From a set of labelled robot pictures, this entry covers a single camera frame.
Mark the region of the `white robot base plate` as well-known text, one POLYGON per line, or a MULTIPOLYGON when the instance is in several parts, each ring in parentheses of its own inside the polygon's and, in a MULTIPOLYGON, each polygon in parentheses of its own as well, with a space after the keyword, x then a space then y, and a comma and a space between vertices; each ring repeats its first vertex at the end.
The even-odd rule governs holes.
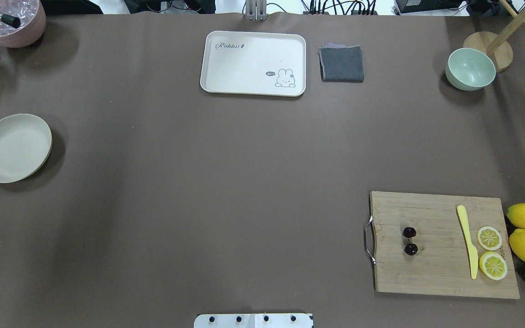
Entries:
POLYGON ((194 328, 313 328, 313 315, 307 313, 202 314, 194 328))

